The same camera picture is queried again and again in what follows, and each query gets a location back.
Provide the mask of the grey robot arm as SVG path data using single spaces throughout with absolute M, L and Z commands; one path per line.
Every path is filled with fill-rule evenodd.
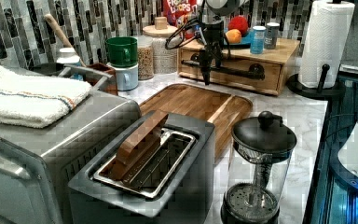
M 224 42 L 228 42 L 221 18 L 234 12 L 244 2 L 245 0 L 202 0 L 201 2 L 198 19 L 204 47 L 200 51 L 200 71 L 206 85 L 210 84 L 212 62 L 215 63 L 215 68 L 221 67 L 223 45 Z

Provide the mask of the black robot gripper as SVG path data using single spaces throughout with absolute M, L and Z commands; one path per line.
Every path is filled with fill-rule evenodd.
M 204 83 L 210 84 L 211 62 L 214 57 L 215 66 L 221 67 L 223 53 L 222 46 L 224 42 L 224 23 L 217 21 L 215 23 L 203 23 L 201 25 L 202 40 L 204 48 L 200 51 L 200 71 Z

